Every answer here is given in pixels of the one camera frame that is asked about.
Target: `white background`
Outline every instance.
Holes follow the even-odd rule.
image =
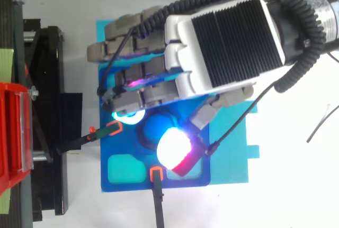
[[[86,61],[86,47],[96,41],[95,21],[172,1],[26,0],[24,17],[65,33],[65,89],[84,95],[83,134],[99,126],[97,65]],[[165,189],[166,227],[339,227],[339,112],[306,143],[326,105],[339,104],[338,72],[339,64],[323,56],[293,89],[271,91],[258,104],[259,114],[247,118],[248,144],[260,145],[261,152],[249,160],[249,183]],[[255,94],[269,83],[262,79]],[[67,155],[68,212],[44,212],[34,227],[155,227],[150,190],[102,193],[99,143],[78,153]]]

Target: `robotic hand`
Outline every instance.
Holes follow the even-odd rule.
[[[97,90],[110,113],[213,94],[189,118],[199,132],[221,107],[251,97],[258,77],[276,71],[254,105],[272,87],[291,88],[321,54],[337,49],[338,12],[339,0],[179,0],[108,24],[106,41],[89,46],[87,59],[110,62]],[[114,88],[103,88],[113,62],[151,53],[150,61],[118,72]],[[291,68],[281,76],[284,66]],[[197,156],[211,155],[250,110]]]

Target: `black metal frame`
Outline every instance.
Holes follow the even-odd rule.
[[[37,20],[24,20],[31,29]],[[34,151],[43,150],[47,161],[35,162],[32,170],[33,220],[42,220],[42,210],[56,215],[68,210],[67,158],[56,149],[81,137],[82,94],[64,93],[61,82],[62,32],[56,26],[36,28],[33,42],[25,43],[29,85],[39,96],[33,102]]]
[[[32,43],[24,45],[24,30],[35,31]],[[67,158],[56,148],[81,137],[82,94],[64,93],[63,47],[56,26],[41,29],[40,20],[23,20],[20,3],[0,0],[0,33],[0,48],[14,50],[12,82],[39,91],[33,102],[33,147],[47,158],[35,162],[31,174],[12,188],[10,213],[0,215],[0,227],[32,228],[33,219],[42,220],[42,210],[63,215],[68,209]]]

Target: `blue plastic board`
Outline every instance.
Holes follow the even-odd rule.
[[[104,40],[104,27],[108,21],[97,21],[97,41]],[[143,56],[134,60],[118,61],[110,70],[105,83],[106,86],[114,86],[114,72],[128,67],[136,62],[148,61],[153,57]],[[103,74],[106,64],[99,66],[99,78]],[[168,107],[178,112],[183,119],[188,117],[192,111],[202,102],[205,97],[180,101]],[[239,118],[250,102],[222,109],[217,117],[201,133],[204,142],[208,145],[218,139]],[[100,125],[104,127],[112,120],[111,115],[102,112],[100,114]],[[153,139],[159,139],[172,123],[168,118],[158,116],[150,120],[145,132]],[[181,178],[171,171],[165,172],[163,187],[191,187],[205,186],[208,184],[231,184],[248,182],[248,158],[258,158],[258,146],[247,146],[245,120],[234,130],[234,132],[221,144],[218,151],[211,160],[203,158],[185,176]],[[135,134],[134,125],[124,125],[124,131],[115,136],[108,136],[101,140],[101,185],[103,191],[126,191],[151,189],[149,179],[149,168],[158,165],[156,154],[143,148]]]

